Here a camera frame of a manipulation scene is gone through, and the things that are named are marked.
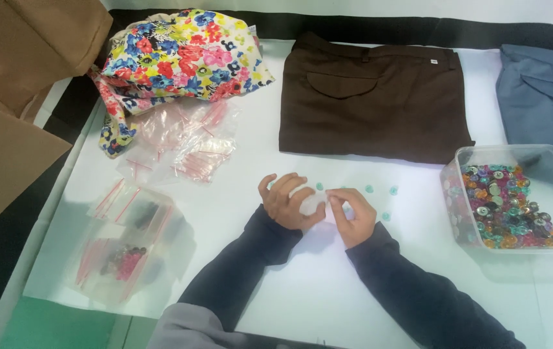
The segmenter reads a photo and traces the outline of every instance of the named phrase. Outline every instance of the black sleeve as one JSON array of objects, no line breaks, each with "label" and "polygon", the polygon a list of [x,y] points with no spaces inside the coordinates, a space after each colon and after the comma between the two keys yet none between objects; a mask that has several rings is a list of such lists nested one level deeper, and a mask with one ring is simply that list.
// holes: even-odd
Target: black sleeve
[{"label": "black sleeve", "polygon": [[389,315],[428,348],[526,348],[444,276],[427,273],[399,254],[377,223],[373,235],[346,251],[358,276]]},{"label": "black sleeve", "polygon": [[178,302],[210,309],[232,332],[265,267],[286,263],[302,238],[302,231],[282,227],[259,205],[240,237],[195,276]]}]

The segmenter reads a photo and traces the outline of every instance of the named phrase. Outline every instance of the belt loop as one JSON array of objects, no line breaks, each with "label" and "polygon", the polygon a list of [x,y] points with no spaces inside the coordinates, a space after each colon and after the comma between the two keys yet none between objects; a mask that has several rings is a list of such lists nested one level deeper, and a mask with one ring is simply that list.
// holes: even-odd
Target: belt loop
[{"label": "belt loop", "polygon": [[363,48],[363,52],[361,53],[361,58],[363,59],[363,62],[364,63],[367,63],[369,61],[369,49],[368,48]]},{"label": "belt loop", "polygon": [[446,61],[449,63],[449,69],[453,70],[457,68],[458,66],[455,64],[457,53],[453,52],[453,50],[444,50],[444,54],[446,55]]}]

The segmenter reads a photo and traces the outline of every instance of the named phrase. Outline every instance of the waistband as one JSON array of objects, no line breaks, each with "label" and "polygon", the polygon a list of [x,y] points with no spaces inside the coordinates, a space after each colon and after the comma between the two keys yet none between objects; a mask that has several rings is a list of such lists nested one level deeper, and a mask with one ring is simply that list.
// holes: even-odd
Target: waistband
[{"label": "waistband", "polygon": [[397,45],[384,45],[368,48],[352,45],[340,45],[332,44],[311,32],[306,32],[300,36],[296,40],[296,43],[294,43],[292,50],[304,47],[313,47],[340,57],[360,58],[363,62],[369,61],[369,57],[397,55],[443,61],[446,62],[450,69],[455,69],[459,64],[458,54],[447,48]]},{"label": "waistband", "polygon": [[532,58],[553,65],[553,50],[546,48],[503,44],[500,51],[513,61]]}]

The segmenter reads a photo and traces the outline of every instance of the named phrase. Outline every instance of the person's left hand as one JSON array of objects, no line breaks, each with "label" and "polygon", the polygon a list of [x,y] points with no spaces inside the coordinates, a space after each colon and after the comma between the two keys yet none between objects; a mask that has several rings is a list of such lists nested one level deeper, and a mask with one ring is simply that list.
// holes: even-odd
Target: person's left hand
[{"label": "person's left hand", "polygon": [[281,226],[294,229],[309,229],[326,218],[326,204],[321,203],[318,209],[310,216],[300,213],[300,205],[307,197],[315,194],[315,190],[304,187],[289,197],[292,190],[307,182],[306,177],[300,177],[297,173],[288,173],[281,177],[268,189],[268,183],[277,178],[276,174],[265,176],[259,183],[259,194],[264,200],[264,209],[268,216]]}]

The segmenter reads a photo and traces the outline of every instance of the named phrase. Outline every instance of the brown trousers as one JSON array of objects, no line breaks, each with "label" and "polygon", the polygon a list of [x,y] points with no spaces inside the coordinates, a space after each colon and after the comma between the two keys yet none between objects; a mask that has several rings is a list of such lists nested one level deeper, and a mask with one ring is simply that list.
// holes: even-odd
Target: brown trousers
[{"label": "brown trousers", "polygon": [[336,45],[306,33],[285,60],[282,152],[447,164],[471,145],[452,50]]}]

